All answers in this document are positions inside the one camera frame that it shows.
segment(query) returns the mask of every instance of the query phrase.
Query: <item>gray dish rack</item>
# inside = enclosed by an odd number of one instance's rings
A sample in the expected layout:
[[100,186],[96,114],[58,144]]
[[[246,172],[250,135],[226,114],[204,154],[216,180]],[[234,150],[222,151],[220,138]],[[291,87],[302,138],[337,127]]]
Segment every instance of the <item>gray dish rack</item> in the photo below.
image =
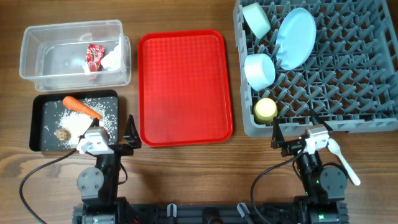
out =
[[[271,31],[257,39],[242,7],[258,2]],[[276,60],[278,29],[285,16],[303,7],[315,18],[317,38],[311,56],[300,67],[283,70]],[[272,135],[272,126],[257,124],[252,109],[261,98],[275,100],[285,135],[300,135],[317,112],[335,131],[351,133],[398,129],[398,43],[385,0],[236,0],[233,11],[241,67],[244,131],[250,137]],[[244,60],[267,54],[274,62],[273,85],[253,90]]]

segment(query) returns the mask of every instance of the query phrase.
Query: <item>wooden table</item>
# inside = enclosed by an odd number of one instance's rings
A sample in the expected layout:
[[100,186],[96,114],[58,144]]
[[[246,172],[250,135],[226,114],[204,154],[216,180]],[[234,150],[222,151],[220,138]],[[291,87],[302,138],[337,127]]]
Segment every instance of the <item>wooden table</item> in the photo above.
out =
[[[28,26],[119,19],[130,38],[133,75],[128,86],[115,88],[121,116],[138,116],[137,43],[149,32],[217,29],[225,37],[233,102],[234,133],[222,144],[165,149],[143,147],[123,157],[129,180],[119,196],[130,203],[230,204],[248,202],[258,173],[284,161],[270,148],[270,138],[249,138],[243,131],[239,96],[239,59],[235,47],[234,0],[200,1],[3,1],[0,3],[0,223],[37,223],[23,206],[18,188],[32,169],[64,153],[41,154],[28,147],[33,99],[40,93],[19,77],[19,54]],[[342,134],[339,142],[362,184],[348,183],[346,200],[351,223],[398,222],[398,131]],[[326,150],[324,162],[338,161]],[[72,208],[81,203],[78,174],[92,167],[90,156],[75,154],[34,174],[24,188],[30,206],[49,223],[71,223]],[[265,176],[256,188],[257,202],[290,202],[303,195],[291,166]]]

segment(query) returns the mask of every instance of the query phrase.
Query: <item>white spoon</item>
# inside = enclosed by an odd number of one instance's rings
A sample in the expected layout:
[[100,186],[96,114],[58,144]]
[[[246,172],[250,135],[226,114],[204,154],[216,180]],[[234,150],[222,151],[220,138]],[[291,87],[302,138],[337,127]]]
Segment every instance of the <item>white spoon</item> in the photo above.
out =
[[348,164],[346,159],[344,159],[343,155],[341,154],[340,146],[337,144],[337,142],[330,138],[328,143],[329,143],[329,145],[328,145],[329,151],[331,153],[333,153],[334,155],[338,156],[338,158],[340,159],[344,168],[347,170],[348,175],[349,175],[351,181],[353,182],[353,184],[357,185],[357,186],[359,184],[361,184],[360,179],[358,178],[358,176],[355,174],[354,170],[351,168],[351,166]]

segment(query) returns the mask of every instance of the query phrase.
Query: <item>light blue plate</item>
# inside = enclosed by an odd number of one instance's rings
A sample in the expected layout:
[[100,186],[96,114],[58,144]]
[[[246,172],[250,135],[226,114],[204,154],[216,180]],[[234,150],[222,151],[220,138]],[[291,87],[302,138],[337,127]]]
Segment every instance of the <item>light blue plate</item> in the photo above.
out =
[[295,69],[302,65],[310,56],[315,44],[317,28],[313,16],[303,8],[291,11],[280,26],[276,45],[280,48],[277,60],[285,70]]

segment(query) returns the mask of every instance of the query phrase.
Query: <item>black cable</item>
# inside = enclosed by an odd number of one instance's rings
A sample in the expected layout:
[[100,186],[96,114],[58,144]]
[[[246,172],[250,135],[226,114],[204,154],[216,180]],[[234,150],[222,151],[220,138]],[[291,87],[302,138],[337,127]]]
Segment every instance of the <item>black cable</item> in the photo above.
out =
[[26,180],[27,180],[32,174],[34,174],[34,173],[36,173],[37,171],[43,169],[44,167],[47,167],[47,166],[49,166],[49,165],[52,165],[52,164],[54,164],[54,163],[56,163],[56,162],[59,162],[59,161],[61,161],[61,160],[63,160],[63,159],[68,158],[69,156],[71,156],[71,155],[72,155],[73,153],[75,153],[76,151],[77,151],[77,150],[74,149],[72,152],[69,152],[68,154],[62,156],[61,158],[58,158],[58,159],[56,159],[56,160],[54,160],[54,161],[51,161],[51,162],[48,162],[48,163],[46,163],[46,164],[44,164],[44,165],[39,166],[38,168],[36,168],[36,169],[32,170],[31,172],[29,172],[29,173],[23,178],[23,180],[21,181],[21,185],[19,186],[19,196],[21,197],[22,203],[25,205],[26,209],[27,209],[39,222],[41,222],[42,224],[46,224],[46,222],[45,222],[43,219],[41,219],[41,218],[31,209],[31,207],[27,204],[27,202],[26,202],[26,200],[25,200],[24,193],[23,193],[23,191],[22,191],[22,189],[24,188],[24,184],[25,184]]
[[301,179],[301,176],[300,176],[299,172],[297,171],[295,165],[296,165],[296,161],[293,161],[293,162],[292,162],[293,170],[294,170],[294,172],[296,173],[297,177],[298,177],[298,178],[300,179],[300,181],[302,182],[303,180]]
[[254,180],[252,186],[251,186],[251,190],[250,190],[250,199],[251,199],[251,203],[253,205],[254,210],[256,211],[257,215],[260,216],[261,220],[266,222],[267,224],[272,224],[270,221],[268,221],[265,217],[263,217],[260,213],[260,211],[257,209],[256,204],[254,203],[254,187],[256,186],[256,183],[261,179],[262,176],[266,175],[267,173],[269,173],[270,171],[276,169],[276,168],[280,168],[281,166],[284,166],[290,162],[296,161],[302,154],[303,154],[304,150],[301,150],[300,153],[298,153],[295,157],[285,161],[285,162],[281,162],[280,164],[274,165],[271,168],[268,168],[267,170],[265,170],[264,172],[262,172],[261,174],[259,174],[256,179]]
[[122,170],[124,171],[124,174],[126,175],[126,180],[120,181],[120,182],[119,182],[119,185],[124,184],[124,183],[126,183],[126,181],[127,181],[127,171],[126,171],[126,169],[124,168],[124,166],[123,166],[122,163],[120,163],[120,168],[122,168]]
[[90,155],[90,156],[93,156],[93,157],[97,158],[97,156],[96,156],[96,155],[94,155],[94,154],[91,154],[91,153],[89,153],[89,152],[85,152],[85,154],[87,154],[87,155]]

